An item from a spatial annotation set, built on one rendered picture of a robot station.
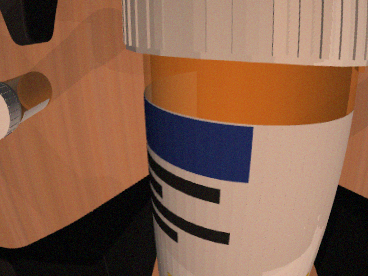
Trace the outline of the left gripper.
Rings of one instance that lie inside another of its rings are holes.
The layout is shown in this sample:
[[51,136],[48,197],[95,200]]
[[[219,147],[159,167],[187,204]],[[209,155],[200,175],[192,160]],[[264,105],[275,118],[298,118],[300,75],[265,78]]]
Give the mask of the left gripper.
[[20,46],[44,43],[54,32],[58,0],[0,0],[12,40]]

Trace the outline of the grey pill bottle cap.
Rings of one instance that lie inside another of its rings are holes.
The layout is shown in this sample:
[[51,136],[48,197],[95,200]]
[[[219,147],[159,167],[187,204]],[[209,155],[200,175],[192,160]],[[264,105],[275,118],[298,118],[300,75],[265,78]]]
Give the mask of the grey pill bottle cap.
[[368,0],[122,0],[122,22],[136,53],[368,66]]

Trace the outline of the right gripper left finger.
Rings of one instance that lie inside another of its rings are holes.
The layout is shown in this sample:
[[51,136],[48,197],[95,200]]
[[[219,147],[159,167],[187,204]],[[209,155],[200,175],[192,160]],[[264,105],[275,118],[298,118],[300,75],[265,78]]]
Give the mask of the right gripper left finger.
[[147,175],[42,239],[0,247],[0,276],[152,276],[156,257]]

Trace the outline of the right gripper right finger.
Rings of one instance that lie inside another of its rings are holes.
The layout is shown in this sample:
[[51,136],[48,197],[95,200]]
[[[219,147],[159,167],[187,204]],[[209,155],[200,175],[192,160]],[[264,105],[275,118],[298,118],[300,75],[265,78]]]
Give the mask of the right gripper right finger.
[[338,185],[314,266],[318,276],[368,276],[368,198]]

